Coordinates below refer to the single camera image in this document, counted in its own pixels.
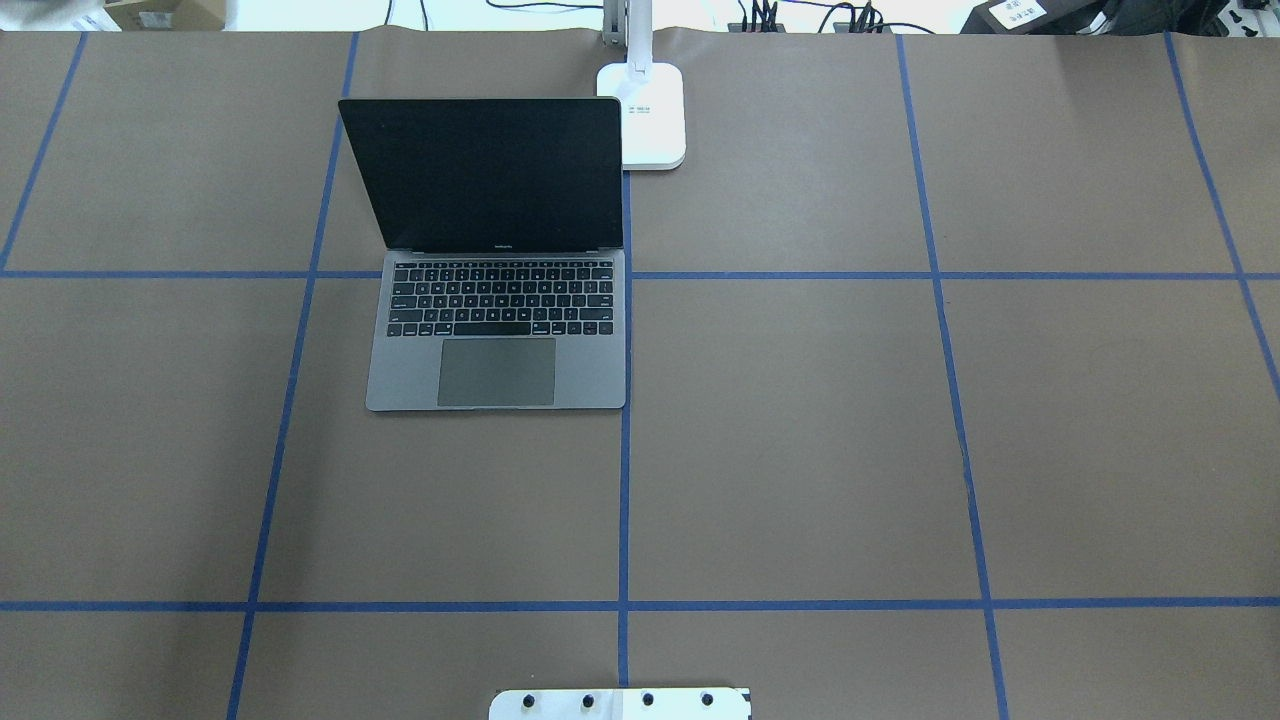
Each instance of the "white label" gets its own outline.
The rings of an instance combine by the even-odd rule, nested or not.
[[[1014,29],[1048,14],[1036,0],[1006,0],[988,9],[1005,29]]]
[[[138,22],[147,29],[173,29],[173,13],[138,13]]]

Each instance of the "laptop keyboard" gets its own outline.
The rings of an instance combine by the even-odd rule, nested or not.
[[[613,334],[613,263],[396,263],[387,337]]]

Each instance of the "silver laptop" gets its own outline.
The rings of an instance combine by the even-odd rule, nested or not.
[[[338,108],[388,250],[366,406],[621,407],[618,101]]]

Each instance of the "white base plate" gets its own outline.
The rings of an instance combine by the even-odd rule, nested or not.
[[[646,700],[650,701],[649,705],[645,705]],[[750,717],[751,691],[744,688],[504,691],[489,703],[489,720],[750,720]]]
[[[669,170],[685,160],[685,78],[669,63],[654,63],[649,74],[649,82],[635,82],[626,63],[613,63],[595,76],[595,94],[622,102],[627,170]]]

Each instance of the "black screen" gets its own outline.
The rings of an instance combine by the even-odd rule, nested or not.
[[[340,100],[338,108],[390,249],[622,246],[616,99]]]

